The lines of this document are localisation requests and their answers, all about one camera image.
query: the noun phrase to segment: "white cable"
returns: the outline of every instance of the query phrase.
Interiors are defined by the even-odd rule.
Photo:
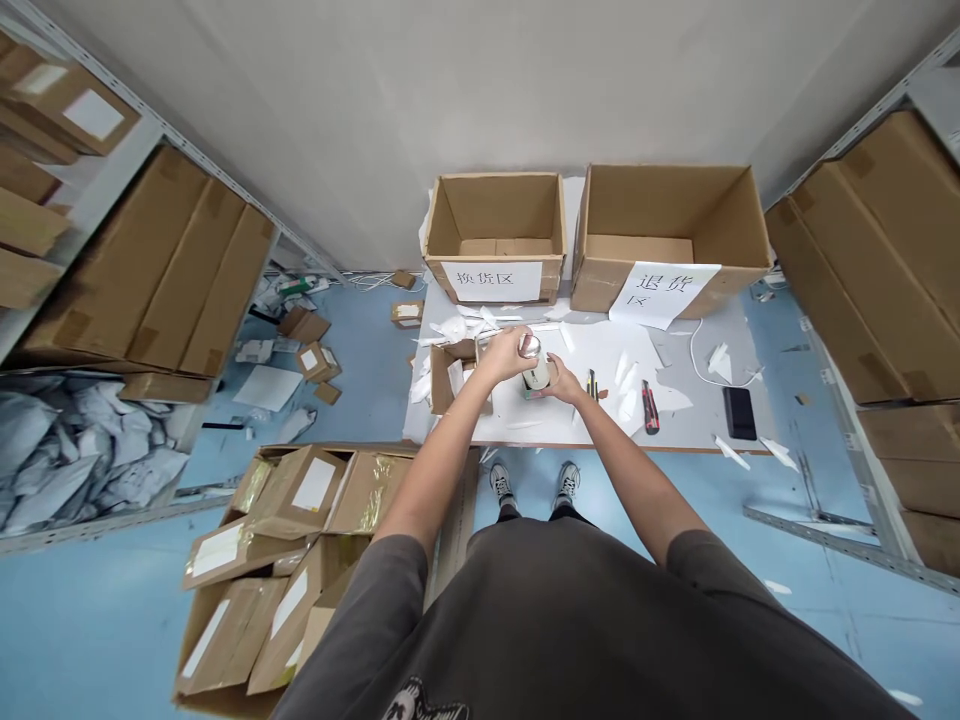
[[[703,327],[703,318],[700,318],[700,324],[697,325],[697,329],[693,331],[693,335],[690,336],[690,362],[693,364],[693,371],[697,374],[697,377],[703,380],[705,383],[710,383],[711,385],[716,385],[717,387],[732,387],[732,388],[744,388],[760,375],[763,372],[763,367],[755,371],[753,375],[750,376],[750,379],[747,380],[742,385],[727,385],[726,383],[718,383],[716,380],[708,380],[703,375],[700,374],[700,370],[697,368],[697,360],[693,355],[693,339],[697,336],[697,333],[700,332],[700,328]]]

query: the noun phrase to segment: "open cardboard box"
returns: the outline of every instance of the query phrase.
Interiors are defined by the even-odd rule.
[[[720,265],[678,315],[701,318],[773,266],[748,167],[591,165],[577,238],[574,310],[609,312],[638,261]]]
[[[559,175],[437,178],[423,258],[452,302],[553,304],[566,253]]]

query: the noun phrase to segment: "white paper sheet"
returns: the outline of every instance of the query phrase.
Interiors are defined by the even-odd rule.
[[[542,262],[441,262],[461,302],[530,302],[540,299]]]
[[[610,308],[610,319],[666,330],[718,270],[719,265],[636,262]]]
[[[233,398],[234,402],[279,412],[300,386],[303,375],[269,365],[257,365]]]

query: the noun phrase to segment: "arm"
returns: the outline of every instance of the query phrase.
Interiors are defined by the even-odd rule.
[[[537,364],[536,359],[525,360],[517,354],[526,332],[530,329],[521,325],[490,341],[477,369],[414,458],[373,542],[389,535],[411,535],[428,556],[433,554],[484,402],[499,382]]]
[[[573,405],[610,476],[627,516],[657,565],[666,567],[670,543],[687,530],[709,530],[673,483],[580,386],[556,355],[560,379],[544,395]]]

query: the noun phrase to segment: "white wall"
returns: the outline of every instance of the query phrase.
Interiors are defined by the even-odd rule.
[[[750,163],[767,199],[943,0],[35,0],[344,268],[419,266],[440,172]]]

